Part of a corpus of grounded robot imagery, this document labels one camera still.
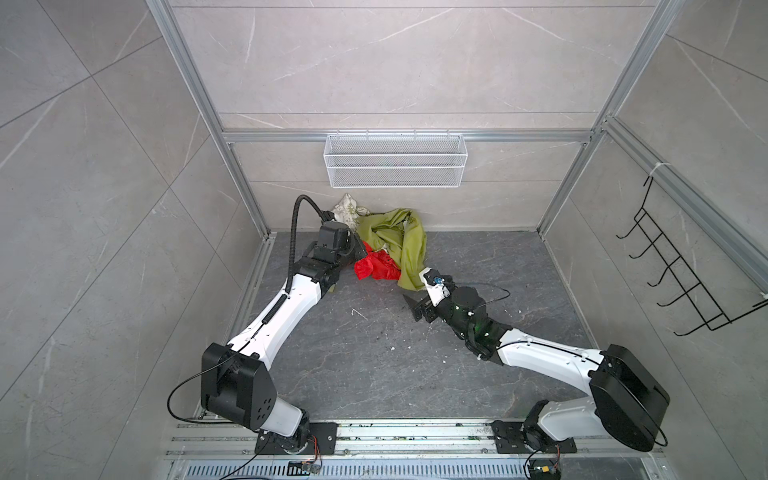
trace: black mounting plate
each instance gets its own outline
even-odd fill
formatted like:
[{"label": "black mounting plate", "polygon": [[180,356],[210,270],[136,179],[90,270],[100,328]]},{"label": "black mounting plate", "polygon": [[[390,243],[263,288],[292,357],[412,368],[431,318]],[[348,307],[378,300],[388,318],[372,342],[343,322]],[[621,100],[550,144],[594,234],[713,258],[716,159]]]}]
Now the black mounting plate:
[{"label": "black mounting plate", "polygon": [[[491,424],[497,453],[531,453],[531,450],[523,442],[523,422],[503,422],[496,420]],[[576,453],[576,444],[573,439],[563,440],[560,443],[560,453]],[[557,453],[558,448],[553,445],[543,453]]]},{"label": "black mounting plate", "polygon": [[[320,448],[321,455],[333,455],[336,450],[336,430],[338,423],[333,422],[310,422],[310,436],[317,438],[317,446]],[[268,434],[259,435],[256,441],[256,452],[259,455],[288,455],[280,445],[274,441],[274,437]],[[308,442],[307,448],[297,455],[312,455],[312,442]]]}]

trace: gray marble floor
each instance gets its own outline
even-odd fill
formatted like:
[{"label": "gray marble floor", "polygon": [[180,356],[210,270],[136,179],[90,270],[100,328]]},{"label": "gray marble floor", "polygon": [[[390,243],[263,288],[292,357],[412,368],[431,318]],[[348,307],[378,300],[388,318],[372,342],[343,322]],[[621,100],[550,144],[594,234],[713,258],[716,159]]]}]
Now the gray marble floor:
[{"label": "gray marble floor", "polygon": [[[299,233],[303,251],[316,233]],[[255,302],[285,280],[289,234],[279,233]],[[497,321],[557,342],[588,346],[565,289],[532,232],[433,232],[428,266],[457,281],[511,291],[488,305]],[[488,287],[480,294],[498,295]],[[442,322],[416,323],[395,282],[357,280],[350,267],[283,344],[271,369],[281,397],[313,418],[520,417],[540,399],[583,396],[526,369],[478,361]]]}]

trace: white zip tie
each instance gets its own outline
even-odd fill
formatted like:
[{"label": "white zip tie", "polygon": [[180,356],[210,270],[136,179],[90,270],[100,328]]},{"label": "white zip tie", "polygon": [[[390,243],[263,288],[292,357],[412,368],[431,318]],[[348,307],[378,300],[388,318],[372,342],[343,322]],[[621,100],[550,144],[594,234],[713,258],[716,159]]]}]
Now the white zip tie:
[{"label": "white zip tie", "polygon": [[656,171],[656,169],[659,168],[662,165],[672,165],[672,164],[667,164],[667,163],[664,163],[664,162],[656,162],[656,164],[654,165],[653,169],[651,169],[650,173],[648,174],[648,177],[653,177],[654,172]]}]

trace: pile of clothes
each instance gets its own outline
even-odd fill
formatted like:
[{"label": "pile of clothes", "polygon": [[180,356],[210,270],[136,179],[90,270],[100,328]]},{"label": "pile of clothes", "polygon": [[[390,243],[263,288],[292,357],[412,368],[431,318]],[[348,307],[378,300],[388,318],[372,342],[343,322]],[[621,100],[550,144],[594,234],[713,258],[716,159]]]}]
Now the pile of clothes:
[{"label": "pile of clothes", "polygon": [[368,256],[355,263],[359,279],[371,276],[375,280],[397,280],[407,290],[424,287],[419,272],[424,270],[427,236],[414,210],[397,208],[386,214],[371,214],[344,194],[333,213],[336,221],[356,231],[366,245]]}]

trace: vertical metal post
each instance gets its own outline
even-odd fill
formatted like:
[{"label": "vertical metal post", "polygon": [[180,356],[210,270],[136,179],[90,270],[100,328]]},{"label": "vertical metal post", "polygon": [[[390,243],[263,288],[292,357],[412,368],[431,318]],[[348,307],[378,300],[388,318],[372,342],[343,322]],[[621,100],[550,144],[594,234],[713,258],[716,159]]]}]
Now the vertical metal post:
[{"label": "vertical metal post", "polygon": [[243,173],[240,163],[237,161],[230,145],[224,140],[222,135],[223,128],[221,122],[219,122],[219,117],[214,110],[214,104],[211,102],[210,96],[203,85],[200,73],[194,66],[192,55],[184,41],[184,37],[181,35],[179,25],[176,23],[176,19],[174,18],[170,6],[166,0],[147,0],[147,5],[157,22],[157,27],[163,34],[163,38],[165,38],[166,43],[168,43],[170,53],[173,55],[176,65],[179,67],[181,76],[184,78],[184,82],[187,84],[187,87],[192,94],[192,98],[197,105],[197,109],[200,111],[203,121],[208,126],[210,136],[213,138],[216,148],[218,148],[221,157],[224,159],[224,163],[226,164],[230,175],[232,175],[232,180],[234,180],[237,190],[243,198],[243,202],[248,209],[253,224],[256,225],[259,234],[266,238],[270,230],[266,225],[264,215],[262,215],[261,210],[259,210],[259,205],[256,202],[256,198],[253,196],[253,192],[250,189],[250,185],[248,184],[248,180]]},{"label": "vertical metal post", "polygon": [[637,82],[637,79],[643,73],[645,68],[653,56],[656,48],[661,43],[664,34],[667,33],[672,21],[677,16],[677,13],[682,8],[686,0],[660,0],[654,14],[650,17],[648,25],[646,25],[643,31],[640,41],[637,43],[632,56],[630,56],[627,66],[624,67],[624,71],[621,72],[616,86],[611,94],[608,96],[608,100],[605,102],[598,119],[592,128],[592,139],[581,150],[579,150],[574,163],[563,178],[558,191],[555,192],[552,202],[549,204],[547,211],[539,222],[538,230],[539,234],[544,236],[549,231],[554,219],[560,213],[560,209],[565,204],[568,196],[571,195],[571,191],[576,184],[576,181],[581,176],[582,172],[586,168],[589,160],[592,158],[597,145],[605,135],[605,129],[601,126],[608,116],[615,116],[615,114],[621,108],[621,105],[627,100],[632,87]]}]

